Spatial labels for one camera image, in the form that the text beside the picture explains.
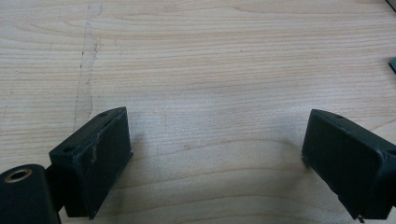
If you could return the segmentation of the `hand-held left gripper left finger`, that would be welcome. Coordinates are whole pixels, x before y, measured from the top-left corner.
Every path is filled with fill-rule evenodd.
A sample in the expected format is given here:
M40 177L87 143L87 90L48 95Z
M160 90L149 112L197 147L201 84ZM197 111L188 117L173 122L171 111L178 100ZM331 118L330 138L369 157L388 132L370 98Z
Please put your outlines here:
M51 168L64 189L66 214L94 218L132 156L124 106L95 116L53 149Z

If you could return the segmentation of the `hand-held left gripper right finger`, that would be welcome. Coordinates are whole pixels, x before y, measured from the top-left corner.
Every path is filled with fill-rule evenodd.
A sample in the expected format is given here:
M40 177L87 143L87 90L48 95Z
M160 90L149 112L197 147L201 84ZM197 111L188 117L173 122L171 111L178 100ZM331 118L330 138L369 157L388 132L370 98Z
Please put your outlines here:
M396 145L353 121L313 109L302 156L354 219L386 219L396 207Z

